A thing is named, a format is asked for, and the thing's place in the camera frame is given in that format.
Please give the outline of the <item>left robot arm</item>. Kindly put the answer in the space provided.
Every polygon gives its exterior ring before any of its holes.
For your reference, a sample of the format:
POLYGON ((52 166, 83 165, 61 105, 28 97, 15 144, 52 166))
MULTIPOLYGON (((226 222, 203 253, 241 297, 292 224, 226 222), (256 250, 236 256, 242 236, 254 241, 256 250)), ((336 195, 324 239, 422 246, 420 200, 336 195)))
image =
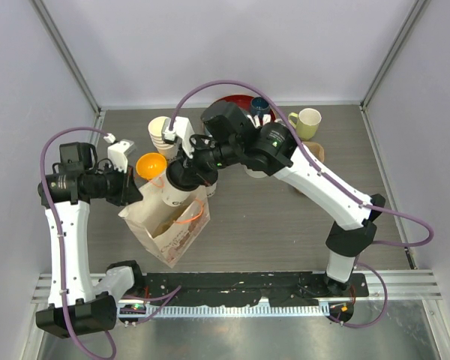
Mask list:
POLYGON ((145 281, 134 260, 109 265, 102 282, 94 285, 87 245, 92 200, 127 206, 143 199, 134 182, 134 168, 128 163, 134 149, 130 140, 114 142, 107 149, 104 166, 100 166, 91 143, 62 144, 60 161, 46 176, 54 210, 44 189, 37 189, 50 230, 52 285, 48 307, 36 313, 35 322, 39 329, 58 338, 69 338, 68 325, 76 335, 113 329, 121 297, 137 299, 144 292, 145 281))

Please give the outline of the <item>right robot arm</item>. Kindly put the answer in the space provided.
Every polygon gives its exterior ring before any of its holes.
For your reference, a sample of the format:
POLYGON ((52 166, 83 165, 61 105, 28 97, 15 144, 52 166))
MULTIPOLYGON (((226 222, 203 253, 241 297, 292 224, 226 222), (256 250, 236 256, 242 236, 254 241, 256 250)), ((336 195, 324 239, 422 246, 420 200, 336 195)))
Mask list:
POLYGON ((382 195, 369 196, 329 170, 284 121, 259 123, 232 102, 220 100, 206 108, 200 120, 209 136, 193 136, 192 163, 198 170, 216 173, 241 164, 291 185, 314 201, 334 220, 325 245, 329 250, 323 285, 332 296, 351 286, 351 274, 360 253, 372 244, 374 223, 382 195))

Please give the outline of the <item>white paper cup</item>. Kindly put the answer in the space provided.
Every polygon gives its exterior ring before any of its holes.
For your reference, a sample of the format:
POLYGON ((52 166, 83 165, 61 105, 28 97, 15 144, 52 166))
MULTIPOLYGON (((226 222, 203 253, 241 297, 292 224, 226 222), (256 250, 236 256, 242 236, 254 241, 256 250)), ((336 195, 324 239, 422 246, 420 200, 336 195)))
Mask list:
POLYGON ((207 197, 213 197, 215 195, 217 184, 218 183, 215 182, 214 184, 205 187, 207 197))
POLYGON ((164 176, 161 199, 168 206, 178 207, 186 203, 197 189, 198 187, 192 188, 191 190, 180 190, 174 186, 166 176, 164 176))

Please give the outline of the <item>brown paper takeout bag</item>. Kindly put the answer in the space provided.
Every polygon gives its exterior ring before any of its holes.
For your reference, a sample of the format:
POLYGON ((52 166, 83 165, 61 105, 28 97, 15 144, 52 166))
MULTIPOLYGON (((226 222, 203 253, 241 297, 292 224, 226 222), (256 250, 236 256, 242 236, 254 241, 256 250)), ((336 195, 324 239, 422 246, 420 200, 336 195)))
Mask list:
POLYGON ((161 174, 140 189, 143 200, 118 213, 139 243, 162 263, 173 268, 210 221, 206 188, 198 187, 177 206, 164 202, 170 186, 161 174))

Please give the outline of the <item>black cup lid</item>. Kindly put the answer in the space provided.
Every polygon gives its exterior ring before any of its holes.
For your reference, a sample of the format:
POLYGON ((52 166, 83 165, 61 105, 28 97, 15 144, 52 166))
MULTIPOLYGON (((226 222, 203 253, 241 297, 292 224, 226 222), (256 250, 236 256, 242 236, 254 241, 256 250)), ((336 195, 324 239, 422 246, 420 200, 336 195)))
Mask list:
POLYGON ((166 169, 168 182, 180 191, 194 191, 205 181, 191 169, 186 168, 180 160, 174 160, 166 169))

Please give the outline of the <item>stack of white paper cups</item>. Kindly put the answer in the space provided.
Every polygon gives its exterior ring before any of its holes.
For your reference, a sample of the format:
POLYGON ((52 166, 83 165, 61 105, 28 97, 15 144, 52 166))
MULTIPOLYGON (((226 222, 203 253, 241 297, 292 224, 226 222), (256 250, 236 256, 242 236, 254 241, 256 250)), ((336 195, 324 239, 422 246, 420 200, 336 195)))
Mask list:
POLYGON ((176 144, 169 144, 163 140, 162 129, 169 120, 166 116, 158 116, 153 118, 148 124, 148 133, 157 152, 163 155, 168 161, 176 158, 178 147, 176 144))

